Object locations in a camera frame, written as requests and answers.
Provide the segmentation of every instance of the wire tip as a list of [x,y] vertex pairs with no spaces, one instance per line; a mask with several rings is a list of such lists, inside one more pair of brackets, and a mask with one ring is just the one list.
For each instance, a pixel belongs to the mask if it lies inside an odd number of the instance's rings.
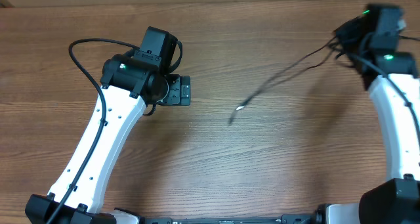
[[245,106],[239,106],[239,107],[236,108],[236,110],[242,110],[244,108],[245,108]]

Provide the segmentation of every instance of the black cable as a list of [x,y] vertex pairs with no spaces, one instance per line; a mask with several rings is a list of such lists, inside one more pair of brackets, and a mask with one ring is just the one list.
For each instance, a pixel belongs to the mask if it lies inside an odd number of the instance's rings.
[[96,136],[93,140],[91,148],[89,149],[83,163],[81,164],[81,166],[79,168],[79,171],[77,171],[76,176],[74,177],[72,183],[69,185],[69,188],[68,188],[67,192],[65,193],[65,195],[61,199],[61,201],[58,204],[55,211],[51,214],[50,218],[48,218],[47,224],[51,224],[54,221],[55,217],[57,216],[59,211],[62,209],[63,205],[66,203],[68,197],[71,195],[74,187],[76,186],[77,182],[79,181],[79,178],[80,178],[81,174],[83,173],[83,170],[85,169],[85,167],[87,165],[87,162],[91,158],[91,156],[93,154],[93,151],[95,150],[95,147],[98,144],[100,134],[102,133],[102,130],[104,129],[104,126],[105,126],[105,123],[106,123],[106,121],[105,121],[105,119],[106,119],[106,102],[105,102],[104,94],[102,93],[102,90],[100,89],[100,86],[95,81],[95,79],[90,75],[90,73],[88,73],[88,71],[86,69],[84,69],[84,67],[79,63],[79,61],[76,59],[76,57],[73,54],[73,47],[75,45],[77,45],[79,43],[87,43],[87,42],[93,42],[93,41],[115,43],[115,44],[131,47],[131,48],[134,48],[134,49],[138,49],[137,46],[132,45],[130,43],[124,43],[124,42],[121,42],[121,41],[116,41],[116,40],[111,40],[111,39],[101,39],[101,38],[80,39],[80,40],[74,41],[68,47],[68,53],[70,55],[70,58],[72,58],[73,62],[76,64],[76,66],[85,74],[85,76],[89,79],[89,81],[93,84],[95,89],[98,91],[100,102],[102,104],[102,117],[100,119],[98,132],[96,132]]
[[404,106],[407,106],[409,108],[409,111],[411,113],[411,116],[413,117],[413,122],[414,122],[414,126],[415,126],[415,132],[417,134],[417,142],[420,146],[420,125],[419,125],[419,120],[417,119],[417,115],[414,112],[413,109],[413,103],[410,102],[407,97],[405,96],[405,94],[401,91],[401,89],[389,78],[389,75],[384,72],[382,69],[380,69],[378,66],[374,65],[372,62],[356,55],[353,53],[345,53],[347,56],[349,56],[350,58],[354,58],[357,61],[361,62],[362,64],[365,64],[366,66],[369,66],[372,70],[375,70],[378,74],[382,75],[382,77],[384,77],[392,86],[392,88],[394,88],[394,90],[397,92],[397,94],[402,98],[402,100],[404,101]]
[[270,89],[270,88],[272,88],[272,87],[274,87],[274,86],[277,86],[277,85],[279,85],[279,84],[281,84],[281,83],[284,83],[284,82],[286,82],[286,81],[289,81],[289,80],[291,80],[291,79],[293,79],[293,78],[295,78],[295,77],[297,77],[297,76],[299,76],[299,75],[301,75],[303,72],[305,72],[305,71],[307,71],[307,70],[309,70],[309,69],[312,69],[312,68],[315,68],[315,67],[318,67],[318,66],[321,66],[323,63],[325,63],[325,61],[327,61],[327,59],[331,56],[331,54],[333,53],[333,51],[331,51],[328,55],[327,55],[327,57],[325,57],[324,58],[324,60],[323,61],[321,61],[321,63],[319,63],[319,64],[317,64],[317,65],[315,65],[315,66],[310,66],[310,67],[308,67],[308,68],[305,68],[305,69],[303,69],[303,70],[301,70],[301,71],[299,71],[299,72],[297,72],[296,74],[294,74],[294,75],[292,75],[291,77],[289,77],[289,78],[287,78],[287,79],[285,79],[285,80],[282,80],[282,81],[279,81],[279,82],[277,82],[277,83],[274,83],[274,84],[272,84],[272,85],[268,85],[269,83],[271,83],[271,82],[273,82],[275,79],[277,79],[278,77],[280,77],[284,72],[286,72],[286,71],[288,71],[288,70],[290,70],[290,69],[292,69],[293,67],[295,67],[296,65],[298,65],[300,62],[302,62],[304,59],[306,59],[306,58],[308,58],[308,57],[310,57],[310,56],[312,56],[313,54],[315,54],[315,53],[317,53],[317,52],[319,52],[319,51],[321,51],[322,49],[324,49],[324,48],[326,48],[327,46],[329,46],[330,45],[330,43],[335,39],[336,37],[333,37],[332,39],[330,39],[324,46],[322,46],[322,47],[320,47],[319,49],[317,49],[317,50],[315,50],[315,51],[313,51],[313,52],[311,52],[311,53],[309,53],[309,54],[307,54],[306,56],[304,56],[304,57],[302,57],[301,59],[299,59],[297,62],[295,62],[295,63],[293,63],[292,65],[290,65],[290,66],[288,66],[287,68],[285,68],[285,69],[283,69],[283,70],[281,70],[281,71],[279,71],[278,73],[276,73],[275,75],[273,75],[271,78],[269,78],[268,80],[266,80],[260,87],[259,87],[259,89],[258,90],[256,90],[252,95],[250,95],[249,97],[247,97],[233,112],[232,112],[232,114],[231,114],[231,116],[230,116],[230,118],[229,118],[229,122],[228,122],[228,124],[229,125],[231,125],[232,123],[233,123],[233,121],[234,121],[234,119],[235,119],[235,117],[236,117],[236,114],[238,113],[238,111],[239,110],[242,110],[242,109],[244,109],[256,96],[258,96],[258,95],[260,95],[261,93],[264,93],[266,90],[268,90],[268,89]]
[[359,56],[363,57],[363,54],[365,53],[364,51],[365,51],[366,43],[368,43],[368,41],[373,36],[373,34],[374,34],[373,32],[369,32],[361,40],[360,45],[359,45],[359,49],[358,49],[359,50]]
[[181,43],[181,41],[178,40],[177,44],[178,44],[178,47],[179,47],[179,57],[178,57],[178,60],[172,66],[169,67],[167,74],[170,74],[170,73],[174,72],[178,68],[179,64],[181,63],[182,43]]
[[143,114],[143,116],[151,116],[151,115],[153,115],[153,113],[155,113],[155,111],[156,111],[156,103],[155,103],[155,104],[153,104],[153,107],[152,107],[152,109],[149,111],[149,113],[147,113],[147,114]]
[[407,37],[407,36],[402,36],[402,35],[400,35],[400,39],[420,41],[420,38],[418,38],[418,37]]

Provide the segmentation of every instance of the robotic arm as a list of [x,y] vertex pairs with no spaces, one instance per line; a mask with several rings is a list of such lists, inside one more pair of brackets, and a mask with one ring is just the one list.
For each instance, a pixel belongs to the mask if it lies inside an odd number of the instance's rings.
[[[180,57],[170,66],[176,45],[180,47]],[[105,62],[100,79],[107,109],[102,135],[71,195],[63,200],[100,127],[102,101],[98,97],[72,159],[48,196],[31,196],[25,212],[32,223],[45,223],[59,202],[64,202],[64,206],[51,223],[140,223],[139,217],[121,210],[112,214],[99,212],[119,153],[147,105],[190,105],[190,77],[170,74],[181,57],[182,44],[177,38],[149,27],[139,49]]]
[[368,5],[335,31],[378,112],[387,182],[357,204],[323,206],[318,216],[324,223],[420,223],[420,83],[412,55],[396,51],[402,15],[397,6]]

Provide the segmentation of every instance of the green led light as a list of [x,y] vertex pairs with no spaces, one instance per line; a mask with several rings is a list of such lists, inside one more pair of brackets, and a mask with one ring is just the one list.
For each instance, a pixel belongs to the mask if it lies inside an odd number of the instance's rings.
[[383,58],[385,58],[385,60],[392,60],[394,58],[394,56],[392,56],[392,55],[385,55],[385,56],[383,56]]

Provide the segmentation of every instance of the wooden table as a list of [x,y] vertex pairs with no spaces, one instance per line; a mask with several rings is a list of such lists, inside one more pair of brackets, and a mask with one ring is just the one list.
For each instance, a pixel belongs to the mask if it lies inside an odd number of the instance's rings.
[[[192,78],[192,105],[158,107],[140,119],[115,165],[105,210],[251,217],[357,202],[384,181],[385,152],[356,72],[330,60],[259,96],[233,125],[228,118],[264,80],[322,46],[367,2],[0,9],[0,222],[28,223],[28,198],[56,181],[93,111],[95,89],[70,60],[68,45],[87,37],[139,45],[148,26],[183,42],[177,73]],[[402,5],[405,34],[420,35],[418,0],[378,2]],[[420,62],[418,43],[404,41],[401,49]],[[99,79],[105,60],[125,50],[93,43],[75,54]]]

